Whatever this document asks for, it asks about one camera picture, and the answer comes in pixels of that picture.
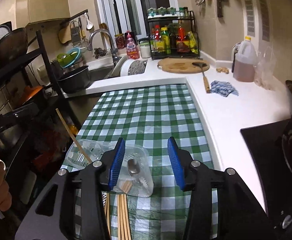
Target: table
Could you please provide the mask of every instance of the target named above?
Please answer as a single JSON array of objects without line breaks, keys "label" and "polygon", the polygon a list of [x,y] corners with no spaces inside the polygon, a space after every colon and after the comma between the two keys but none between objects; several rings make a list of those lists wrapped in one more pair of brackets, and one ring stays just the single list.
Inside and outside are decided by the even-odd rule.
[{"label": "table", "polygon": [[[194,159],[213,168],[209,146],[187,86],[163,85],[104,93],[77,139],[143,146],[154,182],[149,198],[128,196],[132,239],[182,239],[190,203],[190,192],[176,185],[167,152],[167,140],[174,136],[178,146]],[[75,171],[66,162],[62,168]],[[117,237],[117,197],[110,198],[111,235]],[[212,190],[212,235],[217,236],[217,191]],[[75,205],[75,233],[80,231],[80,190]]]}]

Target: wooden cutting board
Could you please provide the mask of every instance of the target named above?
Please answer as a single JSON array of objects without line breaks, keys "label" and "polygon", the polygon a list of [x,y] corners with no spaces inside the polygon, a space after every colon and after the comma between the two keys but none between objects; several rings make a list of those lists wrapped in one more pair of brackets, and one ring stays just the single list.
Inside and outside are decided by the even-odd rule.
[{"label": "wooden cutting board", "polygon": [[58,38],[59,41],[64,44],[68,41],[71,40],[71,35],[70,35],[70,26],[69,23],[67,24],[67,26],[65,28],[62,28],[59,32],[58,32]]},{"label": "wooden cutting board", "polygon": [[200,73],[201,68],[194,66],[193,63],[204,63],[207,66],[203,67],[204,72],[207,71],[210,66],[209,63],[201,59],[189,59],[189,58],[165,58],[158,62],[158,66],[162,67],[162,70],[171,73],[179,74],[192,74]]}]

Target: green bowl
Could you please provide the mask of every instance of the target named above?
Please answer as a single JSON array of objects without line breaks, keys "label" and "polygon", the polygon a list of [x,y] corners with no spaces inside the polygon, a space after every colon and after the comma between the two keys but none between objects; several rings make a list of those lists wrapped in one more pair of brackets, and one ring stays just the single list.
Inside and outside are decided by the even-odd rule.
[{"label": "green bowl", "polygon": [[61,67],[69,65],[78,55],[77,51],[73,51],[70,54],[61,53],[57,55],[57,60]]}]

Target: white countertop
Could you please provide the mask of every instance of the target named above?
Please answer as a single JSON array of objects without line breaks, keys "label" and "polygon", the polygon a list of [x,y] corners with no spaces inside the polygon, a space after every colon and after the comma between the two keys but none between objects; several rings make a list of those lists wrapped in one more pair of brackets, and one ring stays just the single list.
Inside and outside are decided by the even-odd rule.
[{"label": "white countertop", "polygon": [[65,96],[73,97],[167,84],[187,84],[203,124],[215,169],[224,171],[226,168],[234,168],[265,209],[258,174],[240,129],[289,118],[291,112],[289,91],[276,79],[275,90],[265,90],[255,83],[238,82],[233,78],[232,73],[217,73],[212,66],[205,72],[209,83],[214,80],[228,81],[239,92],[239,96],[230,94],[224,98],[218,94],[205,92],[202,73],[167,73],[158,69],[157,63],[157,60],[149,59],[143,74],[96,81],[86,90]]}]

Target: blue dish cloth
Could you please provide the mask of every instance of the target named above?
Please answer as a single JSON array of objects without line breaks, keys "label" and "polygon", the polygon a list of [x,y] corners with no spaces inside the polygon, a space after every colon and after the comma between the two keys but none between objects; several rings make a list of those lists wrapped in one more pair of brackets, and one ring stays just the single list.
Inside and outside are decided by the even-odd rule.
[{"label": "blue dish cloth", "polygon": [[219,95],[222,95],[223,97],[227,97],[231,93],[239,96],[238,91],[229,82],[217,81],[217,80],[211,83],[210,92],[217,93]]}]

